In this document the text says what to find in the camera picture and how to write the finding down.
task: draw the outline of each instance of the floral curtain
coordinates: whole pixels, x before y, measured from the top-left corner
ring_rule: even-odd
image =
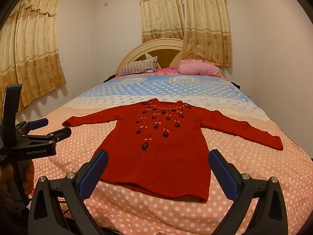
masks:
[[[184,0],[183,59],[231,66],[231,38],[225,0]]]
[[[20,0],[0,31],[0,98],[7,85],[22,84],[20,111],[66,84],[57,49],[58,1]]]
[[[142,43],[160,38],[184,38],[181,0],[140,0]]]

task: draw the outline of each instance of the human hand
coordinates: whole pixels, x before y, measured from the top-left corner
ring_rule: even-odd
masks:
[[[35,173],[35,168],[34,168],[34,163],[32,160],[29,160],[29,164],[25,170],[25,178],[22,183],[22,186],[24,188],[25,195],[30,195],[33,187],[34,187],[34,173]],[[13,177],[13,167],[11,164],[7,164],[6,166],[1,166],[0,167],[0,198],[1,201],[10,207],[11,209],[15,209],[16,205],[15,202],[9,197],[12,198],[12,195],[9,192],[9,188],[7,186],[7,181]]]

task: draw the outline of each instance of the screw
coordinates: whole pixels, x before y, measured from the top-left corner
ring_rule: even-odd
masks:
[[[277,183],[278,182],[278,179],[276,177],[272,177],[271,180],[272,180],[273,183]]]
[[[242,176],[242,178],[243,178],[244,180],[250,179],[250,175],[247,174],[247,173],[242,173],[241,176]]]
[[[74,172],[70,172],[66,177],[68,179],[72,179],[73,177],[75,177],[75,173]]]
[[[39,182],[44,182],[46,180],[46,177],[45,176],[41,176],[40,178],[39,178]]]

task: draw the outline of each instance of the wooden headboard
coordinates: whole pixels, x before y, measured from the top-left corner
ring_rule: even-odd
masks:
[[[170,38],[161,38],[143,43],[123,59],[116,70],[116,74],[131,62],[141,61],[155,56],[157,56],[158,69],[168,67],[178,68],[179,62],[183,57],[183,43],[183,40]]]

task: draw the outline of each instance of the pink polka dot fabric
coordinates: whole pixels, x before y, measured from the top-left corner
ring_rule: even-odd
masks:
[[[33,133],[47,134],[60,129],[62,122],[70,116],[85,116],[102,109],[61,107],[47,116],[47,127]],[[296,234],[313,209],[311,159],[272,121],[227,116],[248,121],[256,128],[281,137],[284,150],[277,151],[238,136],[202,129],[209,149],[217,148],[239,172],[248,173],[255,179],[268,180],[271,176],[279,179],[287,208],[289,234]],[[71,137],[58,143],[57,155],[34,160],[35,182],[42,175],[57,179],[65,177],[69,172],[76,172],[83,163],[91,159],[93,152],[115,124],[116,122],[110,122],[72,128]],[[192,200],[176,202],[160,199],[102,181],[99,181],[90,199],[84,203],[99,226],[117,229],[122,234],[138,235],[211,234],[232,205],[213,173],[209,199],[203,204]],[[256,203],[256,199],[252,201],[237,231],[238,235],[247,228]]]

